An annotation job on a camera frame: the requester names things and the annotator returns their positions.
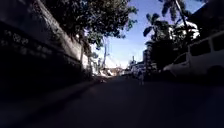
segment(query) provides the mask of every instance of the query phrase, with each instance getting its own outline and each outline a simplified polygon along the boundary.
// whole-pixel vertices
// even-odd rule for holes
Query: pedestrian
[[[125,78],[128,79],[128,78],[129,78],[129,74],[126,74],[126,75],[125,75]]]
[[[144,85],[144,73],[143,72],[141,72],[141,71],[139,72],[138,79],[139,79],[139,84]]]

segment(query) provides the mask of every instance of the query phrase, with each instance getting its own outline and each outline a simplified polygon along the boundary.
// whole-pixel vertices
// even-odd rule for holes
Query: person
[[[140,71],[138,77],[139,77],[139,84],[144,85],[144,73]]]

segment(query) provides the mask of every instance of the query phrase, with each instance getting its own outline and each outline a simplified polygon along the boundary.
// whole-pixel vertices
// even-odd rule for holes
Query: parked car
[[[125,69],[124,70],[124,74],[123,75],[130,75],[131,74],[131,70],[130,69]]]
[[[179,76],[222,76],[224,74],[224,31],[188,46],[188,51],[163,71]]]
[[[137,66],[132,66],[132,69],[131,69],[131,74],[133,77],[136,77],[136,73],[137,73]]]

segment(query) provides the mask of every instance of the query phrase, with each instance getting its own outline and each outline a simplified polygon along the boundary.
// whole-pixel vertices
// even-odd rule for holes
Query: palm tree
[[[147,42],[145,43],[145,45],[146,45],[147,47],[150,47],[150,46],[152,45],[152,43],[153,43],[153,41],[147,41]]]
[[[146,18],[151,25],[145,28],[143,35],[147,36],[153,30],[154,35],[151,36],[152,41],[157,41],[162,35],[169,35],[169,33],[167,33],[169,28],[168,22],[159,20],[159,17],[160,16],[157,13],[154,13],[152,16],[150,14],[146,15]]]
[[[186,10],[186,5],[184,3],[184,0],[159,0],[160,2],[163,2],[163,9],[162,14],[165,16],[167,12],[170,12],[171,20],[175,21],[177,18],[177,12],[180,13],[181,19],[184,22],[185,30],[187,33],[187,41],[189,41],[188,37],[188,26],[187,22],[185,20],[185,16],[189,17],[191,15],[190,11]]]
[[[159,14],[154,13],[152,16],[150,14],[146,14],[146,18],[148,20],[148,22],[151,24],[151,26],[145,28],[143,35],[147,36],[151,30],[153,30],[156,33],[156,26],[155,26],[155,22],[159,19]]]

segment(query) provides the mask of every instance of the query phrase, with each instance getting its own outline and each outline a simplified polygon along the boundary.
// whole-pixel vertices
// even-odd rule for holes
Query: building
[[[196,11],[188,21],[197,24],[202,38],[224,29],[224,1],[211,0]]]
[[[151,59],[150,59],[150,50],[146,49],[143,51],[143,62],[146,67],[146,70],[150,70]]]

